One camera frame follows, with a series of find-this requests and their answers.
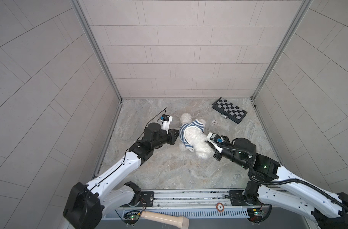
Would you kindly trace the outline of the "white teddy bear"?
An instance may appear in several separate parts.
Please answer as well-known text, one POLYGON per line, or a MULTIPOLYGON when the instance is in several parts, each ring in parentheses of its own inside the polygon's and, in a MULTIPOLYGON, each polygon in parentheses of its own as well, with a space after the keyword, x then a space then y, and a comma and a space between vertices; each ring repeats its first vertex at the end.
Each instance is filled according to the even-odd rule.
POLYGON ((181 127, 179 138, 182 142, 181 150, 189 150, 201 159, 209 159, 214 151, 206 142, 207 135, 204 133, 206 122, 203 119, 192 119, 189 113, 180 117, 181 127))

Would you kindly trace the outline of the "blue white striped sweater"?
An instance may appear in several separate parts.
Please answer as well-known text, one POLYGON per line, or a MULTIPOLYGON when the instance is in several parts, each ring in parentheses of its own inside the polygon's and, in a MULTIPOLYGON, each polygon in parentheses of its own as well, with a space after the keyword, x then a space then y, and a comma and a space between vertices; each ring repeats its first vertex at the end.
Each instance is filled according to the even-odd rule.
POLYGON ((199 151, 206 140, 204 134, 205 128, 204 120, 191 121, 189 123, 183 123, 179 129, 179 138, 184 144, 185 149, 195 152, 199 151))

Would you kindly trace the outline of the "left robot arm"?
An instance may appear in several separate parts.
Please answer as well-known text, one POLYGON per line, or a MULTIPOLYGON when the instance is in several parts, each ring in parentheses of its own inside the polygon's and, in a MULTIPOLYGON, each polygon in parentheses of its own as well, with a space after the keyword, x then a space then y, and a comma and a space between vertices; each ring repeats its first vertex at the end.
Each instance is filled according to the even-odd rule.
POLYGON ((120 161, 88 183, 78 182, 71 188, 63 217, 75 229, 94 229, 111 210, 138 204, 141 189, 136 184, 127 182, 118 190, 114 188, 146 162, 154 150, 164 144, 174 145, 178 137, 179 130, 150 123, 143 138, 135 141, 120 161))

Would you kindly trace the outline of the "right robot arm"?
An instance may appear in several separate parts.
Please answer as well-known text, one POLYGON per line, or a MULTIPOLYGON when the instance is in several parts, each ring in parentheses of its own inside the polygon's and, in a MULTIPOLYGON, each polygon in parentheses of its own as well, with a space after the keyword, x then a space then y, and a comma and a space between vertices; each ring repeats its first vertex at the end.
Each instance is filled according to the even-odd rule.
POLYGON ((276 160, 257 153, 256 145, 245 138, 230 141, 227 136, 210 133, 206 142, 217 161, 226 158, 247 170, 250 181, 243 193, 227 198, 268 205, 260 221, 277 206, 309 218, 321 229, 348 229, 348 194, 328 192, 309 183, 276 160))

